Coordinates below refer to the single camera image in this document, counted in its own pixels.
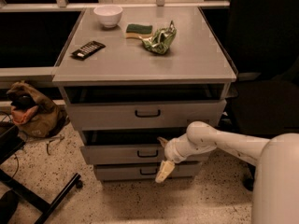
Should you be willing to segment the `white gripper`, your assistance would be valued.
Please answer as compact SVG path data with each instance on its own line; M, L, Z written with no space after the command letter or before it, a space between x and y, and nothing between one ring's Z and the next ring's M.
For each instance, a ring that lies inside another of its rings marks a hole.
M164 147L164 155L167 161L162 161L155 182L164 182L175 169L175 163L185 161L190 155L190 142L186 137L173 138L170 141L158 137L160 145Z

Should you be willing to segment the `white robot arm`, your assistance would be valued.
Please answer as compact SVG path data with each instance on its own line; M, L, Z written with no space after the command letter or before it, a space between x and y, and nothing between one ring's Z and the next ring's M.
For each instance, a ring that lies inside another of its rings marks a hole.
M196 121L182 136L159 141L165 159L156 182L164 182L177 163L218 148L256 167L251 224L299 224L298 133L266 139L219 131Z

